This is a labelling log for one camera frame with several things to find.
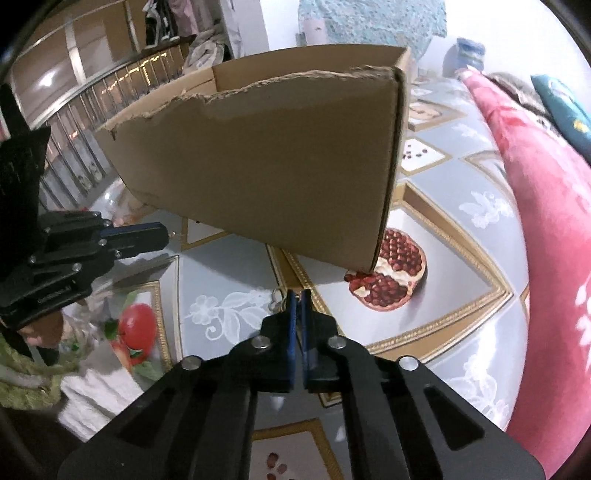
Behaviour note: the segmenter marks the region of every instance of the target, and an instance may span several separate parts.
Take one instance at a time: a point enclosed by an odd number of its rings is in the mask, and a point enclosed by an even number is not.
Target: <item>silver screw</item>
[[[340,335],[335,335],[334,337],[329,338],[328,344],[331,348],[344,348],[345,345],[347,345],[347,339],[345,337],[341,337]]]
[[[181,361],[181,366],[185,370],[196,370],[201,366],[202,360],[197,355],[186,356]]]
[[[410,372],[418,368],[418,360],[410,355],[403,356],[398,360],[398,364],[400,365],[400,368],[404,368]]]
[[[251,340],[252,346],[257,350],[264,350],[271,346],[271,340],[264,335],[258,335]]]

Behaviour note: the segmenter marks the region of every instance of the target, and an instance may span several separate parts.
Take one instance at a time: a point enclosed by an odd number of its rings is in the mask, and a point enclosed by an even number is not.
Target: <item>green leaf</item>
[[[115,340],[117,338],[118,328],[119,320],[111,319],[105,322],[105,337],[107,340]]]
[[[122,312],[124,312],[127,307],[129,307],[133,302],[135,302],[135,299],[138,297],[138,293],[139,293],[138,290],[134,290],[134,291],[130,291],[127,294],[127,297],[125,299],[125,303],[123,304],[123,308],[121,308]]]
[[[127,350],[129,350],[129,356],[131,358],[138,358],[142,353],[144,353],[143,350],[134,350],[132,348],[127,347]]]
[[[162,373],[156,371],[151,362],[142,362],[134,367],[134,373],[153,381],[158,381]]]

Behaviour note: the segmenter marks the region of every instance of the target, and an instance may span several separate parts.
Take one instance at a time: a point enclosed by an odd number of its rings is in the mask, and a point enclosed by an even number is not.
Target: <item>teal pillow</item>
[[[532,75],[531,81],[563,137],[591,164],[591,116],[560,80]]]

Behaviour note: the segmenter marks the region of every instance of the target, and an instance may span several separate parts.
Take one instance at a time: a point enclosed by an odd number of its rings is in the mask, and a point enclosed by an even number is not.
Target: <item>blue floral fabric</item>
[[[445,0],[300,0],[300,31],[310,18],[324,19],[331,43],[409,47],[415,60],[447,36]]]

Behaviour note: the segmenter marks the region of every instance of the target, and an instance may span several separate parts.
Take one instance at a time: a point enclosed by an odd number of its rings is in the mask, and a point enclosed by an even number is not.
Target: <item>pink garment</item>
[[[591,169],[480,73],[463,75],[505,161],[530,271],[528,350],[507,433],[550,477],[591,424]]]
[[[189,37],[199,33],[191,0],[168,0],[168,6],[177,22],[179,36]]]

